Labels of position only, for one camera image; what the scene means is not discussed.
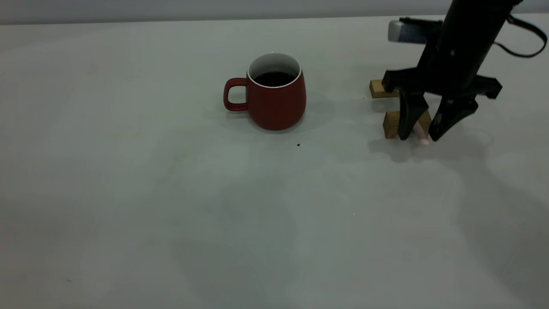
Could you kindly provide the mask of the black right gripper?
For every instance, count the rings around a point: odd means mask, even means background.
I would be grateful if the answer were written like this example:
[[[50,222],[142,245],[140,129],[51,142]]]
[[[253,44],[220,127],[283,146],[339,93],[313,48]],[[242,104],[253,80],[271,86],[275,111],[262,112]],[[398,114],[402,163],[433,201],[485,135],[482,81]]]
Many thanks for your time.
[[[438,141],[455,124],[478,109],[475,99],[495,99],[502,86],[495,78],[478,75],[488,51],[503,26],[501,0],[454,0],[437,32],[432,33],[415,68],[388,70],[385,91],[399,90],[398,136],[406,140],[428,111],[424,92],[441,95],[429,135]]]

